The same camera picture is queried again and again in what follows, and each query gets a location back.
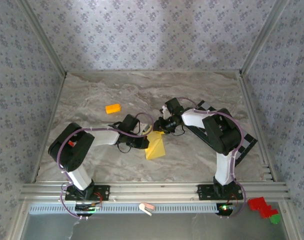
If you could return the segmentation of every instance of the aluminum rail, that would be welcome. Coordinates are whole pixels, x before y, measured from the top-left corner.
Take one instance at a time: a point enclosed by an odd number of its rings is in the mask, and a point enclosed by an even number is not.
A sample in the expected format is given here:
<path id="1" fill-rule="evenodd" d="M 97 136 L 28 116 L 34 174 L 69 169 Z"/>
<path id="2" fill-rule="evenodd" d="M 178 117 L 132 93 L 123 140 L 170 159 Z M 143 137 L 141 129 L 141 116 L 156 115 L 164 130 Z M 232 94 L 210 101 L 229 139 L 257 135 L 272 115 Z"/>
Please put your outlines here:
<path id="1" fill-rule="evenodd" d="M 19 201 L 25 203 L 57 203 L 62 186 L 67 182 L 25 184 Z M 105 203 L 224 203 L 199 201 L 198 185 L 211 182 L 104 182 L 110 185 L 109 201 Z M 288 202 L 290 194 L 285 182 L 241 182 L 247 199 L 264 197 L 267 202 Z"/>

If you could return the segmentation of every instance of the pink object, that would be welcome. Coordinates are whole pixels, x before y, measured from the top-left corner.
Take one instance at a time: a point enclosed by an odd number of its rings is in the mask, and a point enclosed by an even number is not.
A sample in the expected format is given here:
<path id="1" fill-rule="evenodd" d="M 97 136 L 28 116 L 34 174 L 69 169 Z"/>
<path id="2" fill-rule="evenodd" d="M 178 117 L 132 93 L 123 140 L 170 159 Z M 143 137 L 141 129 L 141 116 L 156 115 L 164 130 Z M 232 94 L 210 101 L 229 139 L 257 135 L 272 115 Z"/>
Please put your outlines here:
<path id="1" fill-rule="evenodd" d="M 153 206 L 153 205 L 151 205 L 151 204 L 149 204 L 149 203 L 146 203 L 146 202 L 142 202 L 142 203 L 144 204 L 144 206 L 145 206 L 147 209 L 151 209 L 151 210 L 155 210 L 155 209 L 156 209 L 155 206 Z"/>

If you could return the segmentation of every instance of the black mounting plate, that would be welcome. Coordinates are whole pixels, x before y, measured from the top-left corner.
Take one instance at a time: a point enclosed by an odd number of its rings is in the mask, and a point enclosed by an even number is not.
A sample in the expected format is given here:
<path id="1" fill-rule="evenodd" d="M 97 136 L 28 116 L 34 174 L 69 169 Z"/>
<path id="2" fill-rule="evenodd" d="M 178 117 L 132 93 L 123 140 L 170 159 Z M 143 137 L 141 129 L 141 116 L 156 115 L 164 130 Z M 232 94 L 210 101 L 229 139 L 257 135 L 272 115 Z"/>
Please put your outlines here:
<path id="1" fill-rule="evenodd" d="M 235 185 L 228 194 L 225 196 L 218 196 L 215 191 L 214 191 L 214 185 L 213 184 L 200 184 L 197 185 L 197 191 L 198 193 L 198 199 L 200 201 L 204 200 L 235 200 L 232 194 L 236 196 L 237 200 L 242 200 L 243 199 L 243 194 L 241 187 L 239 185 Z"/>
<path id="2" fill-rule="evenodd" d="M 110 195 L 110 186 L 109 185 L 94 185 L 93 186 L 93 193 L 99 193 L 102 196 L 102 201 L 108 201 Z M 86 201 L 93 201 L 99 202 L 100 199 L 97 195 L 91 194 Z M 66 189 L 65 193 L 65 200 L 66 201 L 84 201 L 83 197 L 78 194 L 74 186 L 69 186 Z"/>

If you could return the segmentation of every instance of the white clip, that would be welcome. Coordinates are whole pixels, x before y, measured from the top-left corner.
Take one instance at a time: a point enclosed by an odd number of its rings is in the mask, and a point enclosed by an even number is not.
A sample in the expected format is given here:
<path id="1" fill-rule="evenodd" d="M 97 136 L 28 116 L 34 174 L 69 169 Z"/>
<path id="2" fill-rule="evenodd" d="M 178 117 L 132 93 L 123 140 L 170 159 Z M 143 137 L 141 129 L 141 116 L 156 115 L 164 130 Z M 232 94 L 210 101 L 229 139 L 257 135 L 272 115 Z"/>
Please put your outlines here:
<path id="1" fill-rule="evenodd" d="M 163 118 L 167 119 L 169 117 L 171 117 L 171 113 L 169 112 L 167 106 L 162 106 L 162 113 L 163 113 Z"/>
<path id="2" fill-rule="evenodd" d="M 149 203 L 146 203 L 146 202 L 140 203 L 138 208 L 149 216 L 152 216 L 152 213 L 150 211 L 148 211 L 148 209 L 151 211 L 155 210 L 155 206 L 153 206 Z"/>

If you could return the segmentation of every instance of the green object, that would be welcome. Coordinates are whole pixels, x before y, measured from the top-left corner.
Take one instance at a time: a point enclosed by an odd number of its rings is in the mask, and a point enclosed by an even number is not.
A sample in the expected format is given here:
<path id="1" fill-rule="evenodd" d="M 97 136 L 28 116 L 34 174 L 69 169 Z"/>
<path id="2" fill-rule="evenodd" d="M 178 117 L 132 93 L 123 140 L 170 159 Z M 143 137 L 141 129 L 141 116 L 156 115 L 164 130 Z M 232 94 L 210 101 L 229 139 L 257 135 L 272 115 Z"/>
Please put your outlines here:
<path id="1" fill-rule="evenodd" d="M 273 224 L 278 224 L 281 221 L 280 214 L 275 214 L 275 215 L 270 216 L 270 221 Z"/>

